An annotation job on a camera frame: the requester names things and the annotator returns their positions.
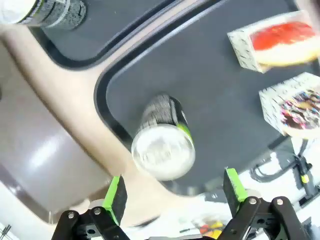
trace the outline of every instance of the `tray rim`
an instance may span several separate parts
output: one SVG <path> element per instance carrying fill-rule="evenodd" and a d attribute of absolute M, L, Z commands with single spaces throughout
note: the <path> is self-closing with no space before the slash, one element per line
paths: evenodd
<path fill-rule="evenodd" d="M 108 104 L 106 102 L 107 88 L 112 78 L 116 74 L 120 74 L 134 62 L 137 57 L 140 57 L 144 52 L 152 50 L 158 47 L 161 42 L 164 42 L 167 36 L 172 33 L 172 31 L 185 25 L 188 21 L 193 18 L 198 18 L 206 10 L 211 9 L 219 2 L 225 2 L 229 0 L 202 0 L 198 3 L 192 4 L 184 11 L 180 12 L 178 15 L 172 17 L 166 21 L 159 28 L 156 28 L 151 34 L 143 38 L 141 41 L 137 42 L 131 49 L 129 49 L 118 61 L 115 61 L 112 65 L 107 67 L 104 72 L 99 76 L 95 88 L 94 88 L 94 106 L 97 114 L 99 115 L 102 122 L 111 130 L 111 132 L 121 141 L 121 143 L 130 151 L 131 143 L 133 138 L 128 134 L 124 127 L 113 117 L 111 114 Z M 298 11 L 299 7 L 294 0 L 284 0 L 287 2 L 289 9 L 293 11 Z M 317 75 L 320 76 L 320 64 L 318 59 L 311 62 L 313 68 L 316 69 Z M 273 142 L 266 144 L 266 151 L 262 152 L 260 155 L 256 156 L 244 169 L 250 169 L 254 167 L 255 164 L 261 161 L 266 154 L 270 154 L 278 146 L 286 141 L 290 141 L 290 136 L 283 136 L 279 133 L 279 137 L 274 139 Z M 222 178 L 216 177 L 211 179 L 209 182 L 204 183 L 201 186 L 183 186 L 181 187 L 173 181 L 159 181 L 167 190 L 174 194 L 185 195 L 185 196 L 195 196 L 205 192 L 211 192 L 216 190 L 217 187 L 211 189 L 209 187 L 211 182 L 222 183 Z"/>
<path fill-rule="evenodd" d="M 46 36 L 42 28 L 28 27 L 29 31 L 49 56 L 49 58 L 59 67 L 67 70 L 77 71 L 92 68 L 117 51 L 122 45 L 129 41 L 134 35 L 139 33 L 146 26 L 151 24 L 155 19 L 177 6 L 184 0 L 164 0 L 158 5 L 150 8 L 143 15 L 130 22 L 127 26 L 117 32 L 111 39 L 106 42 L 105 47 L 95 57 L 86 60 L 72 60 L 64 56 L 54 45 L 54 43 Z"/>

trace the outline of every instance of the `beige table surface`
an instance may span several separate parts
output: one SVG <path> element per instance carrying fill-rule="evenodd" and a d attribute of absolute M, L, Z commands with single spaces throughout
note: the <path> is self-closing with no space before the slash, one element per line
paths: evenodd
<path fill-rule="evenodd" d="M 170 193 L 154 178 L 136 169 L 128 150 L 96 113 L 95 84 L 103 70 L 130 46 L 194 2 L 196 0 L 185 0 L 148 25 L 107 60 L 82 71 L 57 66 L 26 27 L 2 26 L 1 29 L 1 38 L 21 71 L 57 119 L 111 175 L 123 175 L 128 192 L 122 220 L 125 226 L 139 224 L 168 208 L 187 204 L 191 198 Z M 313 1 L 299 0 L 299 5 L 310 12 L 318 26 L 320 21 L 313 8 Z"/>

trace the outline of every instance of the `can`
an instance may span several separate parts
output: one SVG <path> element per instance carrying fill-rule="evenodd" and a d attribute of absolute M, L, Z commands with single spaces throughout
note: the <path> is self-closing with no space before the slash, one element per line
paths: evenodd
<path fill-rule="evenodd" d="M 82 0 L 2 0 L 0 23 L 72 30 L 86 13 Z"/>
<path fill-rule="evenodd" d="M 195 147 L 180 102 L 161 94 L 145 108 L 131 154 L 138 168 L 157 180 L 185 175 L 195 162 Z"/>

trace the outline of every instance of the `donut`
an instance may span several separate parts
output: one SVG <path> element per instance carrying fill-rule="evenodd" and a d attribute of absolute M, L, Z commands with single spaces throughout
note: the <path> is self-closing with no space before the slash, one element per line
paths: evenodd
<path fill-rule="evenodd" d="M 320 54 L 320 37 L 311 26 L 293 21 L 273 25 L 250 36 L 259 64 L 275 67 L 312 61 Z"/>
<path fill-rule="evenodd" d="M 283 131 L 292 136 L 312 139 L 320 136 L 320 94 L 307 90 L 281 105 Z"/>

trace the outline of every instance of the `red frosting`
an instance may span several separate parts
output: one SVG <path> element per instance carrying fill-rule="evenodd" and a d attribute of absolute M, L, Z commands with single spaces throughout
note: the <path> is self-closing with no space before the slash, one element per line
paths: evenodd
<path fill-rule="evenodd" d="M 316 35 L 311 26 L 293 21 L 274 25 L 251 35 L 254 50 L 267 50 L 278 44 L 291 45 Z"/>

